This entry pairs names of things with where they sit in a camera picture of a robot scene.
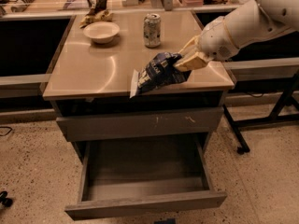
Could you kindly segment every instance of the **silver can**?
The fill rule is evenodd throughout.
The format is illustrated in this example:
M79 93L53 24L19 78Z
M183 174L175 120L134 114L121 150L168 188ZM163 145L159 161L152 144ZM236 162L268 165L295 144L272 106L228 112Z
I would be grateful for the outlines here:
M160 41L161 18L159 14L150 13L144 19L143 38L144 45L155 48L161 44Z

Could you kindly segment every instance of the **floor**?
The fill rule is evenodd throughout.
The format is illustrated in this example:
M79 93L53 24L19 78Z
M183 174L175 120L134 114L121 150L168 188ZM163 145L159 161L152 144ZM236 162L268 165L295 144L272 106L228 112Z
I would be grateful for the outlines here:
M235 119L244 119L264 116L271 107L230 106L230 110ZM81 163L55 121L16 119L6 125L13 131L0 137L0 191L8 191L14 204L0 210L0 223L73 223L64 207L77 201ZM160 224L168 219L177 224L299 223L298 122L243 134L251 152L238 155L238 143L223 117L205 153L215 189L227 192L220 208L76 223Z

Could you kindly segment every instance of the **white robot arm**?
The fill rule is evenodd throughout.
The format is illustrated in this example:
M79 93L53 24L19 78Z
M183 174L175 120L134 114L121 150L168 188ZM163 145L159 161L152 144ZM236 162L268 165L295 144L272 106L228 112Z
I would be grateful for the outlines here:
M209 23L179 52L179 71L198 69L211 60L225 61L242 48L299 31L299 0L250 0Z

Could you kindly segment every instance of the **cabinet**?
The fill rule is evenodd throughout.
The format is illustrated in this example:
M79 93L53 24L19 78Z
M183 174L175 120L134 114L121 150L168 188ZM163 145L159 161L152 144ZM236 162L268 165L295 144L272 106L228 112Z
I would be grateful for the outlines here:
M204 152L234 82L221 63L210 63L185 83L130 99L133 69L200 32L190 11L162 12L163 44L147 49L136 30L144 15L116 14L120 36L104 46L87 40L76 18L44 91L82 161L78 203L65 208L74 220L210 208L225 200L213 189Z

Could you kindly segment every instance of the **bowl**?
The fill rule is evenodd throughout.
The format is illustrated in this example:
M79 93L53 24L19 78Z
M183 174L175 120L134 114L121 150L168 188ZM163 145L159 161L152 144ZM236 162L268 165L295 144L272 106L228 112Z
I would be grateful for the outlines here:
M113 37L120 31L120 27L110 21L98 21L84 28L83 34L92 41L105 44L113 40Z

